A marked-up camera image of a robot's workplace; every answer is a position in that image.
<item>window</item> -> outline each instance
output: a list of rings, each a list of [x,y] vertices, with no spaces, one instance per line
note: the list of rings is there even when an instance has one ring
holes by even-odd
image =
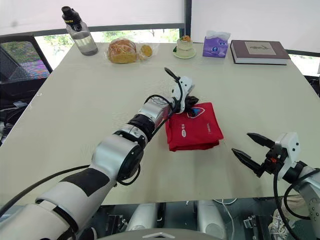
[[[180,36],[180,30],[179,28],[173,28],[97,31],[91,32],[91,35],[96,43],[110,43],[120,37],[129,38],[136,43],[176,43]],[[35,39],[53,70],[74,44],[69,34],[36,36]]]
[[[318,74],[320,57],[289,54],[292,62],[304,76],[319,77]]]

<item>water bottle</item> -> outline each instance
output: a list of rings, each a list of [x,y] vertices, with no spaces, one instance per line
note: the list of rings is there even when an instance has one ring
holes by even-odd
[[[62,9],[62,18],[66,23],[66,30],[83,55],[92,56],[98,52],[98,47],[92,38],[89,28],[81,20],[79,13],[69,6]]]

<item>black cable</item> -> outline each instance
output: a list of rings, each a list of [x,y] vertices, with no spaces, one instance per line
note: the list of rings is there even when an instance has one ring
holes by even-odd
[[[124,181],[122,181],[122,180],[117,180],[117,182],[120,183],[121,185],[129,186],[129,185],[133,184],[133,183],[137,180],[137,178],[138,178],[139,175],[140,175],[140,172],[141,172],[141,166],[140,166],[140,164],[139,164],[139,166],[138,166],[138,172],[136,173],[136,175],[135,175],[134,179],[132,179],[132,181],[130,181],[130,182],[124,182]]]
[[[170,106],[171,111],[173,111],[174,108],[172,107],[171,102],[169,102],[168,99],[166,99],[164,96],[161,96],[161,95],[158,95],[158,94],[154,94],[154,95],[149,96],[149,97],[144,101],[144,103],[148,102],[151,98],[154,98],[154,97],[160,98],[160,99],[162,99],[163,101],[165,101],[165,102]]]
[[[281,201],[280,201],[279,195],[278,195],[278,175],[279,175],[279,171],[280,171],[281,167],[282,166],[278,163],[276,171],[274,173],[274,177],[273,177],[273,193],[274,193],[275,204],[276,204],[276,207],[279,211],[280,217],[281,217],[286,229],[288,229],[289,233],[292,235],[292,237],[295,240],[300,240],[300,238],[295,234],[293,229],[290,227],[290,225],[284,215],[284,212],[282,211],[282,208],[281,208]]]
[[[292,189],[294,189],[298,184],[300,184],[303,180],[309,178],[310,176],[312,176],[318,172],[320,172],[320,168],[316,168],[315,170],[309,172],[308,174],[300,177],[298,180],[293,182],[284,193],[283,203],[285,205],[285,208],[288,210],[289,213],[291,213],[293,216],[295,216],[299,219],[310,220],[310,217],[309,216],[302,216],[302,215],[299,215],[299,214],[295,213],[294,211],[292,211],[288,205],[288,195],[289,195],[290,191]]]
[[[86,169],[87,167],[89,167],[90,165],[84,165],[84,166],[77,166],[74,168],[70,168],[70,169],[66,169],[63,171],[59,171],[56,172],[50,176],[47,176],[43,179],[41,179],[40,181],[37,181],[36,183],[32,184],[31,186],[27,187],[25,190],[21,191],[20,193],[18,193],[15,197],[13,197],[11,200],[9,200],[1,209],[0,209],[0,218],[6,213],[6,211],[9,210],[9,208],[11,208],[17,201],[19,201],[23,196],[25,196],[27,193],[29,193],[31,190],[35,189],[36,187],[38,187],[39,185],[59,176],[62,174],[66,174],[75,170],[79,170],[79,169]]]
[[[152,135],[151,135],[151,138],[153,138],[154,135],[156,135],[156,133],[159,131],[159,129],[163,126],[163,124],[165,124],[166,121],[168,121],[168,120],[172,117],[172,115],[176,113],[178,106],[179,106],[179,107],[181,106],[182,95],[183,95],[182,86],[181,86],[179,80],[177,80],[177,81],[175,81],[175,82],[178,84],[179,89],[180,89],[180,98],[179,98],[179,100],[175,103],[175,107],[174,107],[174,109],[171,111],[171,113],[168,115],[168,117],[167,117],[165,120],[163,120],[163,121],[159,124],[159,126],[153,131],[153,133],[152,133]]]

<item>sneaker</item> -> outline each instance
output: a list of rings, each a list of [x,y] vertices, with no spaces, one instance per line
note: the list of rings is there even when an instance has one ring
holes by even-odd
[[[278,209],[273,213],[273,221],[269,224],[268,229],[272,240],[286,240],[289,235],[289,231],[286,228],[284,222],[281,219]]]

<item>brown book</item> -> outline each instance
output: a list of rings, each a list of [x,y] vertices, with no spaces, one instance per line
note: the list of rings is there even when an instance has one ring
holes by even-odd
[[[279,41],[232,40],[230,48],[235,64],[287,65],[290,59]]]

